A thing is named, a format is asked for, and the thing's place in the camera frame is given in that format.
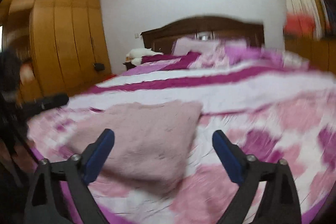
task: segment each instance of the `wooden headboard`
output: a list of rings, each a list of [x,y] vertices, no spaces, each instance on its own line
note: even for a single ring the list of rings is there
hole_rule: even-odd
[[[141,33],[145,48],[170,54],[173,43],[184,36],[200,39],[246,37],[250,46],[261,47],[264,44],[262,24],[241,22],[218,16],[197,16],[172,22],[159,29]]]

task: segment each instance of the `red object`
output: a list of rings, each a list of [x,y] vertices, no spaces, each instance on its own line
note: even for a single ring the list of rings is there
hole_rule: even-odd
[[[108,76],[106,76],[106,78],[103,79],[103,81],[112,79],[112,78],[114,78],[114,77],[116,77],[116,76],[117,76],[117,75],[108,75]]]
[[[315,27],[315,20],[311,15],[287,14],[284,31],[286,34],[293,34],[298,37],[312,37]]]

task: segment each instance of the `curtain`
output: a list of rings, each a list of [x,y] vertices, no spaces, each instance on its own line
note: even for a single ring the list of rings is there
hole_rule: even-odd
[[[320,17],[324,17],[324,11],[321,7],[319,14],[316,0],[286,0],[286,6],[285,34],[299,37],[307,36],[315,39],[321,39],[324,36],[323,23],[321,24],[320,20]]]

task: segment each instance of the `pink pillow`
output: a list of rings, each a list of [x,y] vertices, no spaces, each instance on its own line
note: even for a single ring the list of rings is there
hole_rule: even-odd
[[[192,40],[196,40],[196,34],[187,34],[187,35],[185,35],[184,37],[181,37],[181,38],[185,38],[185,37],[186,37],[186,38],[190,38],[190,39],[192,39]],[[177,40],[174,41],[173,46],[171,47],[171,52],[172,52],[172,54],[173,54],[173,52],[175,51],[176,41],[177,41]]]
[[[188,52],[199,52],[205,54],[214,52],[219,44],[219,40],[199,41],[182,37],[176,41],[172,54],[176,56],[186,55]]]
[[[246,38],[225,38],[220,41],[221,46],[241,46],[247,48],[248,43]]]
[[[81,153],[105,128],[111,128],[115,146],[102,174],[117,175],[157,194],[168,193],[183,177],[201,111],[202,104],[195,101],[114,105],[80,121],[66,146]]]

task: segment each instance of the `magenta stripe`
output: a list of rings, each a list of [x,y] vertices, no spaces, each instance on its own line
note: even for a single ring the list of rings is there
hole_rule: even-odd
[[[101,88],[98,86],[94,86],[84,94],[99,94],[105,91],[113,91],[113,90],[121,90],[121,91],[162,90],[167,88],[184,88],[184,87],[193,87],[202,85],[236,83],[239,82],[240,80],[245,80],[250,77],[272,71],[288,73],[293,70],[288,70],[285,68],[274,68],[274,67],[251,67],[241,70],[239,72],[233,72],[228,75],[211,75],[202,77],[184,77],[184,78],[173,78],[166,80],[154,80],[134,84],[111,86],[108,88]]]
[[[182,56],[176,56],[176,55],[171,55],[171,54],[163,54],[163,55],[157,54],[153,56],[143,56],[141,64],[179,58],[181,63],[184,64],[182,69],[186,69],[188,65],[196,61],[196,59],[200,55],[201,54],[198,52],[188,52],[186,55],[182,55]]]

